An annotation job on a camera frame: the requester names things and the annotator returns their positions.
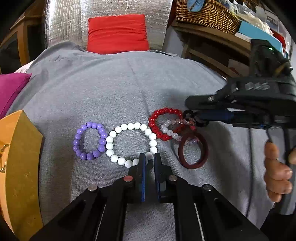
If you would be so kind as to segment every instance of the dark red bangle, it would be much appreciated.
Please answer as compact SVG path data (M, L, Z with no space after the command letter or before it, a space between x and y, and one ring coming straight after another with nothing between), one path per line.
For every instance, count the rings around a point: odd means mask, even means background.
M148 126L152 129L152 132L156 134L156 137L161 138L163 141L170 140L172 139L172 137L162 133L162 131L160 131L159 127L156 125L155 121L159 115L164 115L166 113L175 114L180 118L180 120L183 118L182 111L178 109L167 108L167 107L156 110L151 114L151 116L148 118L148 121L149 121ZM173 132L180 133L184 127L185 125L181 124L179 127L175 128Z
M184 158L184 144L185 141L189 138L198 138L199 139L199 143L202 144L202 147L200 147L201 149L201 157L199 160L197 160L197 162L195 164L188 164ZM179 156L179 162L181 163L182 166L188 168L188 169L195 169L195 168L199 168L201 167L203 164L205 164L205 162L207 161L207 157L209 154L209 147L207 145L207 141L206 139L203 137L202 134L198 133L196 130L193 130L192 132L186 133L185 135L183 135L180 144L179 144L179 148L178 148L178 156Z

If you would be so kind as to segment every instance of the black cable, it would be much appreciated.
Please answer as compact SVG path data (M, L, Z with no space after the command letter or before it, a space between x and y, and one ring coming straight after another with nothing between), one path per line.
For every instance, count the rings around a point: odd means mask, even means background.
M249 217L251 203L253 199L253 186L254 186L254 160L253 160L253 149L252 149L252 132L251 128L249 127L249 143L250 143L250 161L251 161L251 173L250 173L250 193L249 193L249 203L246 211L246 218Z

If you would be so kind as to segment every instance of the red beaded bracelet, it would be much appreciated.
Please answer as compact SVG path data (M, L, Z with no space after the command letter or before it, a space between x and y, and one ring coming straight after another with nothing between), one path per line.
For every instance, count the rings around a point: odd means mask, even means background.
M148 126L150 128L152 128L152 132L156 134L156 137L157 138L161 138L163 141L167 141L167 140L170 140L172 139L171 136L167 135L166 133L162 133L160 128L156 125L156 119L159 115L163 115L163 114L166 114L166 113L169 113L169 114L175 114L177 115L180 119L183 118L183 113L182 111L178 110L178 109L172 109L172 108L163 108L163 109L159 109L159 110L156 110L152 113L152 115L148 118ZM179 133L182 131L182 129L185 127L184 124L181 124L179 127L175 128L173 130L173 132L175 133Z

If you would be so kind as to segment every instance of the wicker basket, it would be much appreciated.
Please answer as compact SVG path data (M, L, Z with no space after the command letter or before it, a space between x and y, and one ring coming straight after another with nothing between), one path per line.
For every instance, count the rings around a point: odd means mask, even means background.
M176 20L215 28L235 34L240 26L238 18L215 0L205 0L199 12L189 12L187 0L176 0Z

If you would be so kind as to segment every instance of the metal screw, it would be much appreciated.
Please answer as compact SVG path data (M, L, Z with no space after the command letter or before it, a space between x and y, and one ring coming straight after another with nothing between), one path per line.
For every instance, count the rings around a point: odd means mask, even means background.
M132 176L125 176L125 177L123 178L123 180L124 180L125 182L131 182L131 181L133 180L133 177L132 177Z
M98 189L98 186L96 184L91 184L87 188L89 191L94 192L95 190Z
M207 100L208 100L209 102L211 102L211 101L213 101L214 99L215 99L214 96L210 96Z
M213 189L213 187L210 184L204 184L203 189L205 189L206 191L211 191Z
M178 178L175 175L170 175L168 179L172 182L175 182Z

